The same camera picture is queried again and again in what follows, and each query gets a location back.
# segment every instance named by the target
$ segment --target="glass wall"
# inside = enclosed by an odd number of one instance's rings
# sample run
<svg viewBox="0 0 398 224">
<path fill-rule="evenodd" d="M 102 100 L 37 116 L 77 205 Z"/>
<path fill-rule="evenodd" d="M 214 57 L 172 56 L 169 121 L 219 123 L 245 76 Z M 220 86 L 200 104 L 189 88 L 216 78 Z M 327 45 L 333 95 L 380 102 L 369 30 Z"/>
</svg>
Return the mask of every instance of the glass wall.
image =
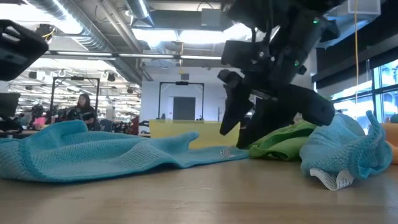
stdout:
<svg viewBox="0 0 398 224">
<path fill-rule="evenodd" d="M 332 96 L 335 109 L 354 118 L 368 132 L 370 122 L 365 113 L 372 111 L 381 123 L 391 122 L 398 114 L 398 60 L 368 71 L 373 81 L 367 81 L 347 88 Z M 355 104 L 355 91 L 358 89 L 358 102 Z"/>
</svg>

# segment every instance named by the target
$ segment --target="orange object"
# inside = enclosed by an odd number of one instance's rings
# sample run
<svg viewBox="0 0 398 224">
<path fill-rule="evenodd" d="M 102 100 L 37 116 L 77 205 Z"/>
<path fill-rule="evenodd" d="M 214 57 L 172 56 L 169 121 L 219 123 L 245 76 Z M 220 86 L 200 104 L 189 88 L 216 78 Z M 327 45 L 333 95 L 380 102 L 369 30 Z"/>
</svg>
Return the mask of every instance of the orange object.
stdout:
<svg viewBox="0 0 398 224">
<path fill-rule="evenodd" d="M 392 164 L 398 165 L 398 124 L 384 123 L 381 125 L 386 130 L 386 141 L 392 149 Z"/>
</svg>

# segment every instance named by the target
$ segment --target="workstation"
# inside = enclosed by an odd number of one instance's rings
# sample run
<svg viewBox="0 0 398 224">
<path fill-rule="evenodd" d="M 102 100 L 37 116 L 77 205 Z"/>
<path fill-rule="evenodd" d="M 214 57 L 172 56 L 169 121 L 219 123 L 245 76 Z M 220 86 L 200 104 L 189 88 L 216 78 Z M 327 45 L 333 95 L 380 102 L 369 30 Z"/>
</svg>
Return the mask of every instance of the workstation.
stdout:
<svg viewBox="0 0 398 224">
<path fill-rule="evenodd" d="M 397 9 L 0 1 L 0 222 L 395 223 Z"/>
</svg>

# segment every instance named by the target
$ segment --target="black hair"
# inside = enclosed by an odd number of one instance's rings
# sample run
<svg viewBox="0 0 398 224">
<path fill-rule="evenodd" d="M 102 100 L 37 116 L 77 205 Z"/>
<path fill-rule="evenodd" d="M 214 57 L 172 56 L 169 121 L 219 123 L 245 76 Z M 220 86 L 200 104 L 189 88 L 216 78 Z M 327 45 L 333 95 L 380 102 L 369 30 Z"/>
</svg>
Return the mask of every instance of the black hair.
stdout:
<svg viewBox="0 0 398 224">
<path fill-rule="evenodd" d="M 80 106 L 80 104 L 79 104 L 79 100 L 80 100 L 80 97 L 84 97 L 85 99 L 86 99 L 86 103 L 85 103 L 85 105 L 84 106 Z M 77 101 L 77 107 L 79 107 L 79 108 L 89 108 L 91 105 L 90 105 L 90 97 L 88 96 L 88 94 L 86 94 L 86 93 L 84 93 L 84 94 L 81 94 L 80 96 L 79 96 L 79 100 Z"/>
</svg>

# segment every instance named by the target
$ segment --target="wooden table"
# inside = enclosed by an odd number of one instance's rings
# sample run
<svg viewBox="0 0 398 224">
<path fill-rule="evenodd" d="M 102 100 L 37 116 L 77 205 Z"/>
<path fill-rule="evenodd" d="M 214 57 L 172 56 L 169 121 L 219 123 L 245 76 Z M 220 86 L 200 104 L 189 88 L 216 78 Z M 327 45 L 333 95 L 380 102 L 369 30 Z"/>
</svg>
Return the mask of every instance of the wooden table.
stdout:
<svg viewBox="0 0 398 224">
<path fill-rule="evenodd" d="M 245 160 L 75 185 L 0 180 L 0 223 L 398 223 L 398 166 L 332 192 L 299 165 Z"/>
</svg>

